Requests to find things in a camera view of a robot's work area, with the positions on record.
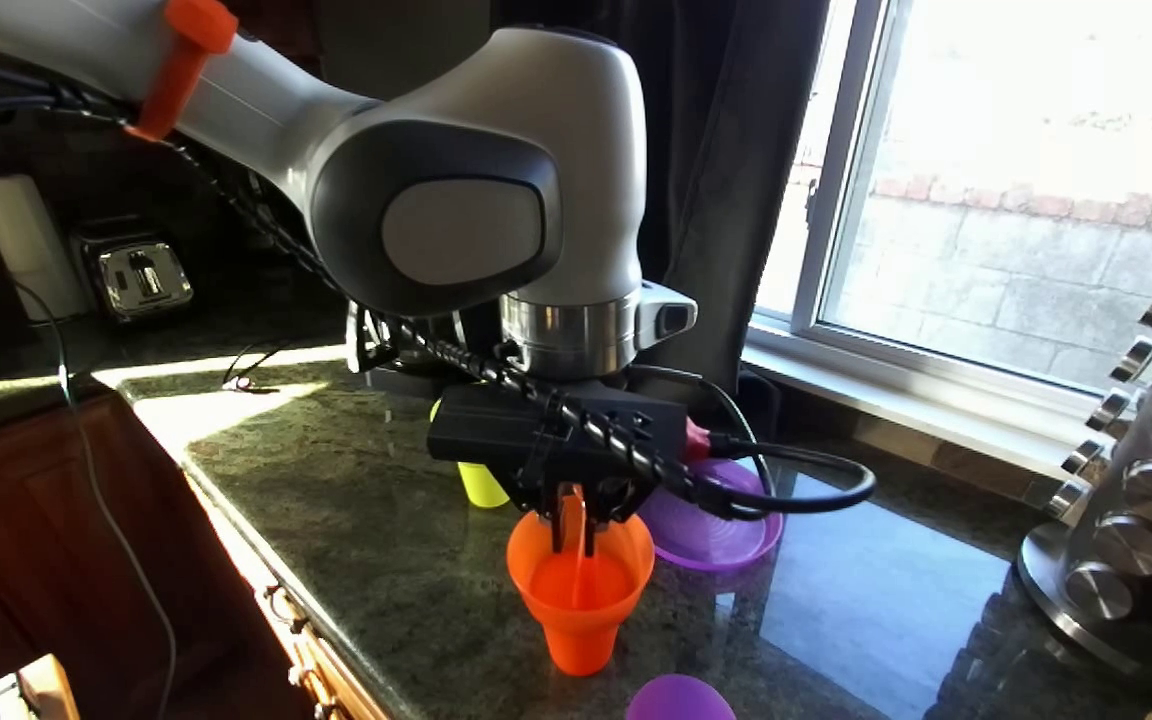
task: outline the orange cup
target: orange cup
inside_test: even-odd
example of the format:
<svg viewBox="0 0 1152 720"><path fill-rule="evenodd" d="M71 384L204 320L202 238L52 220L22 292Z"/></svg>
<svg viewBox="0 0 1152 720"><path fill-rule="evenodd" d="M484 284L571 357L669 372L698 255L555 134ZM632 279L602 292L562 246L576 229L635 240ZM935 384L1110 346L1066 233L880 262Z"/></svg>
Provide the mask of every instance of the orange cup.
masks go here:
<svg viewBox="0 0 1152 720"><path fill-rule="evenodd" d="M566 678L598 678L612 663L622 625L652 580L655 543L632 517L602 527L591 556L582 556L582 543L554 551L554 526L528 513L510 537L505 564L546 628L547 660Z"/></svg>

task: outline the window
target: window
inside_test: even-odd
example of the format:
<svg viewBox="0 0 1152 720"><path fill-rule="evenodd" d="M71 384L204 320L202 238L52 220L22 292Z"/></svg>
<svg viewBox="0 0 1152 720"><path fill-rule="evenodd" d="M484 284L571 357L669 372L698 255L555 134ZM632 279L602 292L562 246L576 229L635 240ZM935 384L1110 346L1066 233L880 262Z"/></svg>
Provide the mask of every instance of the window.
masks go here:
<svg viewBox="0 0 1152 720"><path fill-rule="evenodd" d="M751 357L1058 475L1152 301L1152 4L836 4L805 127Z"/></svg>

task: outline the window frame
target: window frame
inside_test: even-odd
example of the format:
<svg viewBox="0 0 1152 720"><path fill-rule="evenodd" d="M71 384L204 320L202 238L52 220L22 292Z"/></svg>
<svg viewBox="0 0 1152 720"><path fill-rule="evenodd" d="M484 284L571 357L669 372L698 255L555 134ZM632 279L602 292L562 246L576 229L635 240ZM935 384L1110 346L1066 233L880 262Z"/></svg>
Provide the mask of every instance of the window frame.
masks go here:
<svg viewBox="0 0 1152 720"><path fill-rule="evenodd" d="M883 94L892 88L897 64L887 64L887 57L902 53L906 4L907 0L858 0L854 8L816 192L810 192L810 210L793 210L793 196L781 210L781 233L793 229L783 223L789 212L810 212L797 301L789 318L751 318L745 363L867 418L965 445L1049 482L1070 482L1060 460L1088 440L1086 418L1095 392L829 330L820 320L829 275L839 273L831 248L848 246L861 220L861 203L848 203L848 192L867 189L864 165L877 149L877 134L867 127L880 122Z"/></svg>

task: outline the granite countertop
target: granite countertop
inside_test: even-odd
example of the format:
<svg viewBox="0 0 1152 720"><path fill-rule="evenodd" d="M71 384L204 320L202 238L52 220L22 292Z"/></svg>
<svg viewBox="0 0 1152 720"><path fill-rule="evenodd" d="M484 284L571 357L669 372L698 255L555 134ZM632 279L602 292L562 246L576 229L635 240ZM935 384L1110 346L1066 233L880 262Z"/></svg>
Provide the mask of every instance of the granite countertop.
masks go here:
<svg viewBox="0 0 1152 720"><path fill-rule="evenodd" d="M393 718L625 718L659 672L742 718L1143 718L1013 580L1020 510L880 460L872 503L793 517L733 580L655 564L617 660L562 678L505 577L511 510L468 510L424 456L424 403L341 363L116 380L146 424L308 602Z"/></svg>

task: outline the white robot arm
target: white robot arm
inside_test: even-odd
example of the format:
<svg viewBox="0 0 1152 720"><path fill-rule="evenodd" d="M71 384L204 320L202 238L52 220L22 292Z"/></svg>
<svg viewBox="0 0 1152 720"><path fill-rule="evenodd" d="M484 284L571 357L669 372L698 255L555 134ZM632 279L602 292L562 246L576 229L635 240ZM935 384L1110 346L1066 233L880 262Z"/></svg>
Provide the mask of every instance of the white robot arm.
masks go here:
<svg viewBox="0 0 1152 720"><path fill-rule="evenodd" d="M139 105L180 45L214 45L168 124L274 180L366 308L436 318L501 296L528 372L607 375L698 320L691 301L639 279L646 107L622 50L501 28L381 105L256 40L191 36L191 11L224 8L0 0L0 57Z"/></svg>

